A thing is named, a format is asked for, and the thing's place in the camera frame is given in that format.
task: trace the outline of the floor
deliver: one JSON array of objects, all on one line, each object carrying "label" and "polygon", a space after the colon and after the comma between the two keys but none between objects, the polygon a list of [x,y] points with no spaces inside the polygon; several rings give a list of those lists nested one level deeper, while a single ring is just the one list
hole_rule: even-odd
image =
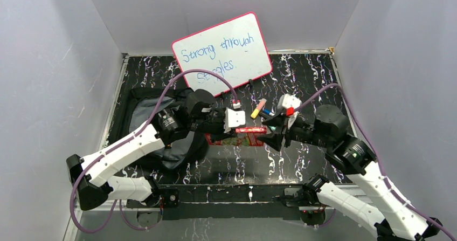
[{"label": "floor", "polygon": [[[267,99],[266,108],[274,111],[284,93],[294,93],[304,101],[322,86],[337,82],[329,53],[271,54],[270,59],[271,74],[236,89],[247,117],[261,98]],[[119,97],[134,87],[164,88],[179,72],[173,56],[129,57]],[[184,80],[175,83],[175,88],[180,87],[186,87]],[[226,106],[229,99],[218,98],[218,105]],[[315,108],[322,104],[336,105],[346,113],[341,94],[330,89],[301,111],[305,120],[313,118]],[[261,125],[260,118],[247,118],[246,122],[248,126]],[[281,152],[268,146],[211,146],[204,159],[187,163],[177,171],[125,167],[121,175],[152,175],[159,184],[296,184],[315,173],[335,183],[350,183],[324,159],[322,149],[297,142]]]}]

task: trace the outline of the backpack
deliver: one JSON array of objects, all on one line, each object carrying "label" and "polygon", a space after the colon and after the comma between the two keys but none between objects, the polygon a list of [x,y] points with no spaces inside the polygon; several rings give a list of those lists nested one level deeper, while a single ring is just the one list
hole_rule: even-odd
[{"label": "backpack", "polygon": [[[151,115],[157,101],[164,89],[137,87],[125,93],[117,108],[111,131],[109,143],[114,143],[136,130]],[[191,88],[169,89],[159,106],[159,111],[175,102],[184,101]],[[173,142],[170,147],[165,147],[147,154],[138,159],[133,165],[156,167],[157,164],[172,170],[196,156],[204,155],[208,150],[205,134],[189,132],[186,138]]]}]

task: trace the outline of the highlighter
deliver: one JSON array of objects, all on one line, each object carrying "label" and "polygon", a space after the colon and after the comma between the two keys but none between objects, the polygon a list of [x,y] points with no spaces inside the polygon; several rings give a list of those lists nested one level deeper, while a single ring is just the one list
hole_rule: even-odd
[{"label": "highlighter", "polygon": [[260,100],[257,107],[254,109],[254,112],[251,113],[252,119],[255,119],[257,117],[257,115],[259,115],[259,112],[262,110],[262,108],[264,107],[266,102],[267,102],[267,99],[265,99],[265,98],[262,98],[262,100]]}]

